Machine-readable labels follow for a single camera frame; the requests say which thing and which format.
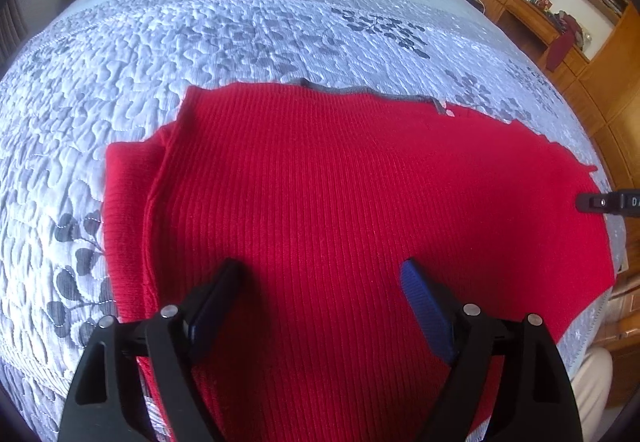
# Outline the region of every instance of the wooden desk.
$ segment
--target wooden desk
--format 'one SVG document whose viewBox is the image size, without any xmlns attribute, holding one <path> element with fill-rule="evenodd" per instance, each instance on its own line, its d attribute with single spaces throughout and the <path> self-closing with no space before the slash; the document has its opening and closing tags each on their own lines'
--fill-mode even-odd
<svg viewBox="0 0 640 442">
<path fill-rule="evenodd" d="M 546 57 L 549 45 L 560 33 L 544 13 L 526 0 L 482 0 L 482 3 L 487 18 L 538 65 L 558 92 L 567 90 L 589 63 L 574 45 L 564 61 L 551 72 L 545 67 Z"/>
</svg>

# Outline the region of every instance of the blue gripper pad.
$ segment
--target blue gripper pad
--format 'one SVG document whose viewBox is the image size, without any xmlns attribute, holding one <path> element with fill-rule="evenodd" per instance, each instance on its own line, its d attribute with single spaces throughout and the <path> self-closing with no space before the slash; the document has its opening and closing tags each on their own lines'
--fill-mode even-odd
<svg viewBox="0 0 640 442">
<path fill-rule="evenodd" d="M 431 352 L 451 366 L 458 355 L 453 320 L 459 302 L 447 287 L 428 278 L 413 259 L 400 266 L 400 285 Z"/>
</svg>

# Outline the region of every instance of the ribbed knit fabric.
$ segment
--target ribbed knit fabric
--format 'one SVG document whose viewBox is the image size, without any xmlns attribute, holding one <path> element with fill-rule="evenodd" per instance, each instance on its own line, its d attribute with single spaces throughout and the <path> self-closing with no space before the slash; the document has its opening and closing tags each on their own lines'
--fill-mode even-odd
<svg viewBox="0 0 640 442">
<path fill-rule="evenodd" d="M 179 303 L 225 257 L 250 270 L 194 370 L 228 442 L 413 439 L 447 367 L 402 295 L 408 257 L 462 303 L 540 314 L 556 340 L 612 285 L 604 220 L 574 207 L 597 191 L 592 168 L 518 122 L 450 109 L 190 88 L 175 123 L 108 148 L 104 240 L 124 321 Z"/>
</svg>

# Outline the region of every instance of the clothing pile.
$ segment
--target clothing pile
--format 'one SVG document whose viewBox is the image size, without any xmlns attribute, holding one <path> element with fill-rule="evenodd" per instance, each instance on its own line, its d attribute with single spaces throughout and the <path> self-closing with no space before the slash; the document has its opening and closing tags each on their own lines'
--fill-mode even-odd
<svg viewBox="0 0 640 442">
<path fill-rule="evenodd" d="M 549 46 L 549 54 L 546 57 L 546 68 L 553 72 L 560 66 L 574 44 L 582 50 L 584 37 L 580 24 L 564 11 L 550 16 L 549 20 L 561 33 Z"/>
</svg>

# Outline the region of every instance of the light blue bedspread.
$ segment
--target light blue bedspread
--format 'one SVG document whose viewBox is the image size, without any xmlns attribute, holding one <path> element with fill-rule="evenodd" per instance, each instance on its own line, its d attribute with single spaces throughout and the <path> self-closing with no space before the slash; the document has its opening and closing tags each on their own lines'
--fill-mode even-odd
<svg viewBox="0 0 640 442">
<path fill-rule="evenodd" d="M 175 119 L 190 84 L 306 78 L 433 96 L 519 119 L 600 167 L 561 96 L 480 20 L 407 0 L 111 0 L 31 40 L 0 82 L 0 380 L 42 439 L 55 440 L 93 326 L 116 310 L 101 247 L 106 146 Z M 609 189 L 601 168 L 594 180 Z M 623 225 L 608 228 L 618 266 Z M 607 297 L 559 343 L 571 374 Z"/>
</svg>

